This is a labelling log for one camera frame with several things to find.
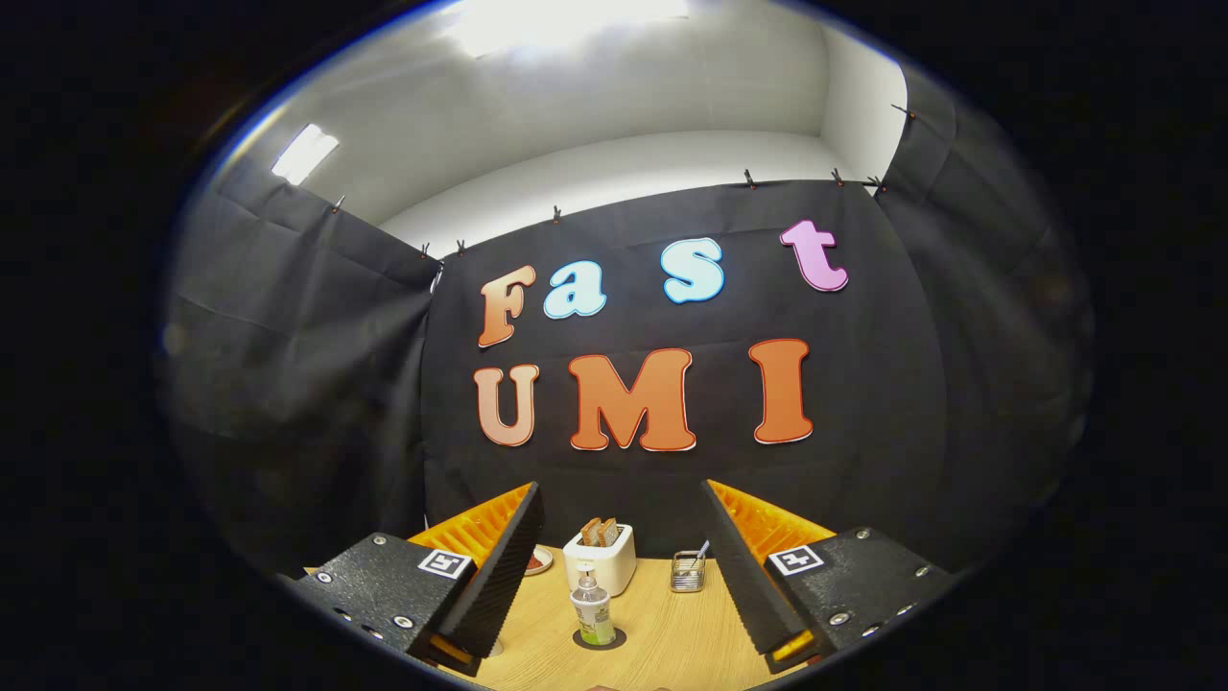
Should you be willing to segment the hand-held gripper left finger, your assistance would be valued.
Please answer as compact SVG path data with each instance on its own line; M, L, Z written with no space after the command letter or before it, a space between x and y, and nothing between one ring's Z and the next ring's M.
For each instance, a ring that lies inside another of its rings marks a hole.
M474 677L508 619L543 524L539 485L529 482L413 538L373 533L312 572L279 581L378 646Z

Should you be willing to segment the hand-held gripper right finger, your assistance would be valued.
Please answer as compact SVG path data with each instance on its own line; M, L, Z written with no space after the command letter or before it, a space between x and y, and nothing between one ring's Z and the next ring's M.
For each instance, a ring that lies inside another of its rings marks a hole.
M957 585L878 529L835 533L715 480L700 491L705 539L770 673L860 647Z

